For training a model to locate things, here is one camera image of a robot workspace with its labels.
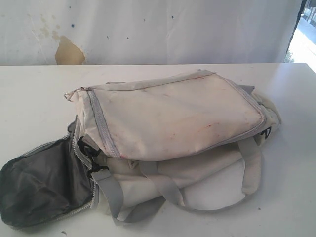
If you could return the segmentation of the white fabric duffel bag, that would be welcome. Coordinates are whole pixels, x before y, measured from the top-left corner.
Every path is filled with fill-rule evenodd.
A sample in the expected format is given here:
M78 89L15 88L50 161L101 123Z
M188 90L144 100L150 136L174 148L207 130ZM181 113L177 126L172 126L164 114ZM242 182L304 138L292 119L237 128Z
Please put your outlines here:
M65 94L77 116L68 134L6 163L0 216L27 228L97 207L117 225L169 202L191 207L184 189L243 161L241 193L261 180L261 146L279 127L275 105L253 86L215 72L108 82Z

